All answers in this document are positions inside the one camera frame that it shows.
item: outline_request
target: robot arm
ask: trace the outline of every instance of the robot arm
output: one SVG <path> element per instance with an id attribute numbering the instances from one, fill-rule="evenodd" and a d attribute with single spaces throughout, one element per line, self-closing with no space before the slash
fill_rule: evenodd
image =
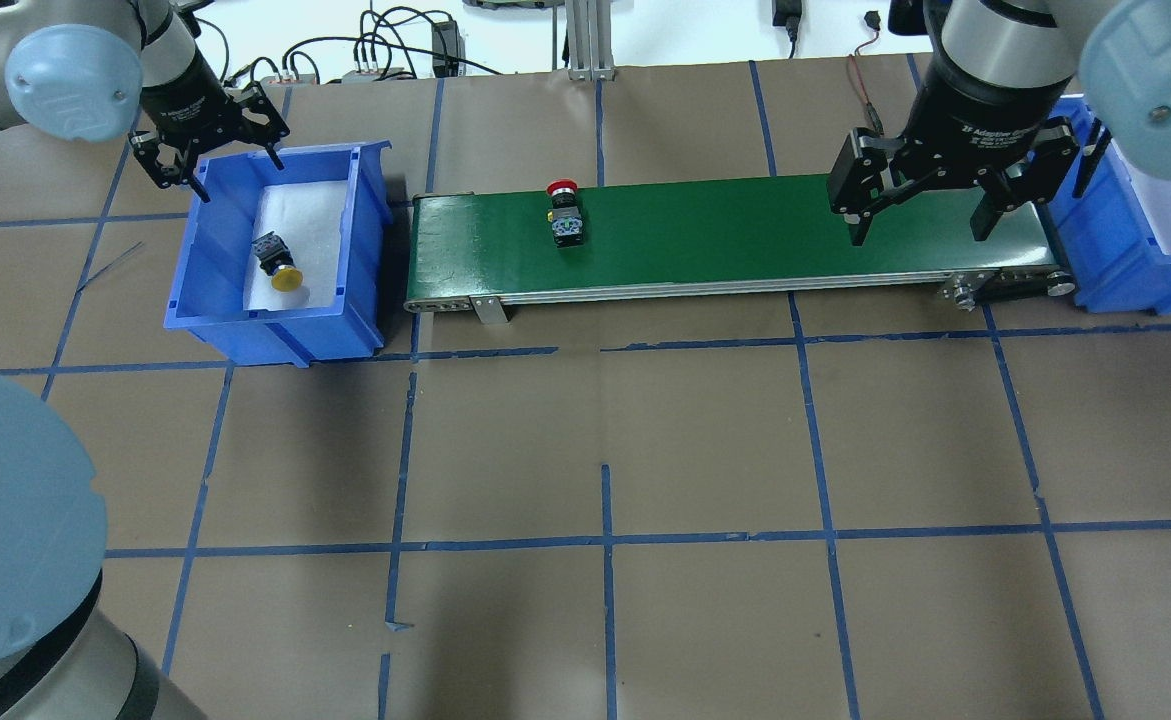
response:
<path id="1" fill-rule="evenodd" d="M 1048 119 L 1075 73 L 1125 156 L 1171 179 L 1171 0 L 896 0 L 888 26 L 934 53 L 905 131 L 855 128 L 829 174 L 854 245 L 924 191 L 982 187 L 978 241 L 1050 200 L 1078 155 L 1069 121 Z"/>
<path id="2" fill-rule="evenodd" d="M 187 12 L 169 0 L 16 0 L 0 9 L 0 129 L 29 122 L 66 140 L 125 132 L 137 105 L 153 131 L 133 156 L 159 187 L 189 184 L 198 156 L 233 140 L 274 145 L 288 133 L 259 83 L 230 97 L 203 59 Z M 253 114 L 261 119 L 248 118 Z M 160 160 L 160 146 L 173 159 Z"/>

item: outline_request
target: conveyor belt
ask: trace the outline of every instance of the conveyor belt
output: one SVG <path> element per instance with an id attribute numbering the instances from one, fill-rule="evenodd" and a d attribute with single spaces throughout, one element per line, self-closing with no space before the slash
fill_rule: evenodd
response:
<path id="1" fill-rule="evenodd" d="M 826 177 L 582 188 L 586 245 L 557 249 L 543 192 L 415 200 L 408 309 L 936 282 L 980 269 L 1056 268 L 1036 210 L 986 242 L 978 190 L 933 192 L 874 220 L 863 247 L 829 213 Z"/>

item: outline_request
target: grid line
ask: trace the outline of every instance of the grid line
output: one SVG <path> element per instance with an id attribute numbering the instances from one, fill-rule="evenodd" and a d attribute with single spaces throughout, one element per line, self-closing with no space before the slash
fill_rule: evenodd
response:
<path id="1" fill-rule="evenodd" d="M 607 664 L 607 720 L 617 720 L 616 570 L 612 568 L 612 466 L 603 465 L 603 656 Z"/>
<path id="2" fill-rule="evenodd" d="M 1088 520 L 1075 523 L 1055 523 L 1056 534 L 1171 532 L 1171 519 L 1160 520 Z M 953 539 L 1032 536 L 1042 533 L 1041 523 L 1022 524 L 938 524 L 937 527 L 900 528 L 841 528 L 840 541 L 856 539 Z M 196 548 L 197 557 L 292 557 L 302 555 L 388 555 L 389 553 L 493 553 L 501 550 L 553 550 L 553 548 L 653 546 L 653 544 L 719 544 L 771 542 L 824 542 L 823 529 L 725 532 L 725 533 L 635 533 L 612 536 L 559 536 L 537 539 L 488 539 L 488 541 L 406 541 L 330 543 L 330 544 L 273 544 L 273 546 L 211 546 Z M 109 560 L 146 560 L 183 557 L 183 547 L 114 548 L 105 551 Z"/>
<path id="3" fill-rule="evenodd" d="M 177 653 L 177 639 L 182 637 L 182 617 L 184 601 L 189 594 L 189 575 L 193 572 L 193 561 L 197 557 L 198 534 L 203 529 L 204 512 L 207 509 L 207 480 L 215 466 L 215 451 L 220 446 L 220 430 L 225 424 L 225 410 L 230 405 L 230 386 L 234 382 L 234 365 L 225 368 L 225 379 L 220 386 L 220 398 L 215 402 L 215 418 L 211 421 L 211 438 L 207 439 L 207 459 L 203 466 L 203 480 L 198 484 L 198 498 L 193 506 L 193 517 L 189 521 L 189 537 L 182 554 L 182 578 L 177 582 L 177 596 L 172 603 L 172 620 L 167 624 L 167 642 L 163 649 L 163 674 L 172 674 L 172 660 Z"/>
<path id="4" fill-rule="evenodd" d="M 1047 498 L 1043 498 L 1041 486 L 1039 486 L 1038 465 L 1034 462 L 1033 450 L 1029 446 L 1029 433 L 1025 430 L 1023 414 L 1020 413 L 1020 400 L 1016 398 L 1016 388 L 1013 378 L 1011 378 L 1011 370 L 1007 368 L 1007 357 L 1002 351 L 1002 341 L 1000 332 L 998 332 L 998 324 L 988 306 L 982 307 L 982 313 L 984 318 L 986 318 L 986 325 L 989 329 L 989 343 L 993 345 L 998 373 L 1001 375 L 1004 392 L 1007 396 L 1007 407 L 1009 407 L 1011 419 L 1015 424 L 1021 457 L 1025 460 L 1025 473 L 1028 474 L 1029 487 L 1033 492 L 1034 503 L 1038 507 L 1039 523 L 1042 524 L 1043 539 L 1047 543 L 1047 555 L 1052 561 L 1052 574 L 1056 577 L 1056 589 L 1060 591 L 1061 606 L 1064 610 L 1064 623 L 1069 626 L 1070 642 L 1074 643 L 1074 654 L 1078 660 L 1078 672 L 1083 679 L 1087 701 L 1093 708 L 1093 720 L 1105 720 L 1105 708 L 1101 705 L 1096 679 L 1093 678 L 1093 663 L 1087 656 L 1087 646 L 1083 643 L 1083 630 L 1078 625 L 1078 615 L 1074 610 L 1074 598 L 1070 595 L 1069 580 L 1064 576 L 1064 562 L 1061 561 L 1060 547 L 1056 543 L 1056 533 L 1052 528 L 1052 513 L 1047 510 Z"/>
<path id="5" fill-rule="evenodd" d="M 763 150 L 767 151 L 767 174 L 776 177 L 776 152 L 772 149 L 772 125 L 767 122 L 767 102 L 763 101 L 763 83 L 758 77 L 758 63 L 749 61 L 749 78 L 754 83 L 754 101 L 758 102 L 758 122 L 763 128 Z"/>
<path id="6" fill-rule="evenodd" d="M 137 110 L 136 118 L 132 118 L 132 129 L 141 119 L 141 110 Z M 101 238 L 105 234 L 105 218 L 109 218 L 109 210 L 114 206 L 114 198 L 118 194 L 118 184 L 123 179 L 123 169 L 126 169 L 126 159 L 131 152 L 128 151 L 128 143 L 123 142 L 123 150 L 119 151 L 118 163 L 115 163 L 114 178 L 109 184 L 109 192 L 105 192 L 105 205 L 101 206 L 100 217 L 96 218 L 96 231 L 93 233 L 91 245 L 87 247 L 87 258 L 83 259 L 83 269 L 78 274 L 77 290 L 69 301 L 69 311 L 66 313 L 66 322 L 60 327 L 60 338 L 56 341 L 56 352 L 52 357 L 52 366 L 59 368 L 61 357 L 66 355 L 66 345 L 69 342 L 69 332 L 74 328 L 74 316 L 78 315 L 78 306 L 83 301 L 83 292 L 87 287 L 88 275 L 93 272 L 93 261 L 96 260 L 96 249 L 100 248 Z M 52 386 L 56 379 L 55 373 L 47 373 L 47 379 L 42 384 L 42 402 L 52 396 Z"/>
<path id="7" fill-rule="evenodd" d="M 812 461 L 817 474 L 817 495 L 821 498 L 821 527 L 824 533 L 826 560 L 829 565 L 829 592 L 833 597 L 833 618 L 838 630 L 838 652 L 842 656 L 842 678 L 847 691 L 847 711 L 851 720 L 860 720 L 860 698 L 856 693 L 856 673 L 851 661 L 851 639 L 847 632 L 847 610 L 842 597 L 842 574 L 838 569 L 838 536 L 833 523 L 833 508 L 829 506 L 829 484 L 826 479 L 824 454 L 821 450 L 821 425 L 817 421 L 817 405 L 812 391 L 810 364 L 808 363 L 808 345 L 803 335 L 803 318 L 799 315 L 799 306 L 794 293 L 789 293 L 790 322 L 794 323 L 794 347 L 799 352 L 799 378 L 803 384 L 803 407 L 808 419 L 808 436 L 812 441 Z"/>

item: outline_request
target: wire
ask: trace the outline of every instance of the wire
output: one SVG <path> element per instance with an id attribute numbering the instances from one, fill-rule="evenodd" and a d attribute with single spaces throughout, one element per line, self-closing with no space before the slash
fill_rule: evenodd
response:
<path id="1" fill-rule="evenodd" d="M 865 118 L 869 119 L 870 126 L 872 126 L 874 131 L 877 132 L 878 135 L 883 135 L 883 119 L 878 117 L 878 110 L 874 108 L 874 103 L 869 100 L 869 90 L 865 87 L 865 76 L 860 71 L 860 52 L 864 50 L 865 47 L 869 47 L 870 44 L 876 44 L 876 42 L 878 42 L 878 36 L 882 35 L 881 29 L 878 28 L 872 28 L 872 29 L 874 29 L 874 36 L 869 37 L 869 40 L 864 42 L 861 42 L 861 44 L 856 46 L 856 49 L 852 50 L 850 55 L 847 55 L 847 67 L 849 67 L 851 70 L 855 70 L 856 73 L 855 78 L 851 78 L 850 73 L 847 74 L 847 77 L 851 80 L 851 88 L 854 89 L 854 91 L 856 91 L 856 97 L 858 97 L 861 105 L 864 107 Z"/>
<path id="2" fill-rule="evenodd" d="M 374 26 L 374 30 L 371 30 L 370 33 L 367 32 L 367 15 L 371 15 L 371 18 L 374 18 L 374 20 L 376 20 L 376 25 Z M 406 42 L 403 41 L 402 33 L 398 33 L 398 26 L 403 25 L 403 23 L 389 23 L 388 21 L 383 23 L 383 22 L 381 22 L 381 20 L 385 20 L 385 15 L 376 14 L 375 11 L 364 11 L 364 12 L 362 12 L 362 14 L 358 15 L 358 36 L 365 37 L 365 36 L 371 35 L 374 37 L 379 37 L 381 36 L 381 25 L 385 25 L 385 27 L 389 28 L 389 32 L 393 33 L 393 37 L 396 37 L 396 40 L 398 40 L 398 44 L 406 46 Z M 356 61 L 358 60 L 358 55 L 357 54 L 358 54 L 358 49 L 359 48 L 362 49 L 362 61 L 364 61 L 364 63 L 367 63 L 367 64 L 370 64 L 370 63 L 367 62 L 367 42 L 359 41 L 356 46 L 352 47 L 352 50 L 355 52 L 355 60 Z M 388 53 L 389 53 L 389 56 L 386 56 L 386 59 L 385 59 L 385 69 L 381 73 L 381 76 L 378 78 L 385 78 L 385 73 L 389 73 L 389 67 L 393 63 L 393 50 L 389 50 L 388 49 Z M 405 53 L 405 54 L 403 54 L 403 56 L 406 56 L 406 59 L 408 59 L 408 69 L 415 76 L 416 75 L 416 63 L 413 63 L 411 54 Z M 371 59 L 376 60 L 376 44 L 371 44 Z"/>
<path id="3" fill-rule="evenodd" d="M 269 69 L 274 70 L 275 76 L 280 76 L 280 74 L 282 74 L 278 71 L 278 66 L 274 64 L 274 60 L 266 59 L 265 55 L 262 55 L 260 59 L 252 60 L 252 64 L 247 66 L 247 77 L 251 82 L 256 82 L 256 66 L 261 63 L 269 66 Z"/>
<path id="4" fill-rule="evenodd" d="M 296 69 L 296 56 L 297 55 L 302 56 L 302 59 L 309 60 L 310 67 L 314 68 L 314 83 L 315 83 L 315 85 L 323 85 L 323 78 L 321 78 L 319 76 L 319 64 L 315 63 L 314 59 L 311 59 L 311 56 L 310 56 L 309 53 L 296 52 L 296 53 L 292 54 L 292 71 L 296 73 L 297 77 L 301 76 L 301 73 L 297 71 L 297 69 Z"/>
<path id="5" fill-rule="evenodd" d="M 215 26 L 215 23 L 207 22 L 207 20 L 201 18 L 196 18 L 199 25 L 207 26 L 215 30 L 215 34 L 220 36 L 220 44 L 225 47 L 225 63 L 220 67 L 220 82 L 221 85 L 225 83 L 225 76 L 230 74 L 230 39 L 225 37 L 225 30 Z"/>
<path id="6" fill-rule="evenodd" d="M 321 37 L 309 37 L 309 40 L 302 40 L 301 42 L 297 42 L 296 44 L 288 47 L 287 52 L 283 53 L 283 59 L 290 59 L 293 53 L 296 53 L 296 50 L 300 50 L 301 47 L 306 47 L 307 44 L 314 44 L 314 42 L 328 42 L 328 41 L 367 42 L 367 37 L 351 37 L 348 35 L 324 35 Z M 443 53 L 434 53 L 433 50 L 425 50 L 422 49 L 422 47 L 393 44 L 393 42 L 381 40 L 381 37 L 374 37 L 374 40 L 371 40 L 370 42 L 374 42 L 374 44 L 379 44 L 381 47 L 390 47 L 390 49 L 403 50 L 405 53 L 419 53 L 420 55 L 429 55 L 431 56 L 431 59 L 452 59 L 451 55 L 444 55 Z M 466 60 L 466 59 L 452 59 L 452 60 L 456 61 L 457 63 L 463 63 L 472 68 L 480 69 L 484 73 L 492 73 L 494 74 L 494 76 L 504 74 L 501 73 L 501 70 L 494 70 L 492 68 L 486 67 L 485 64 L 475 63 L 474 60 Z"/>

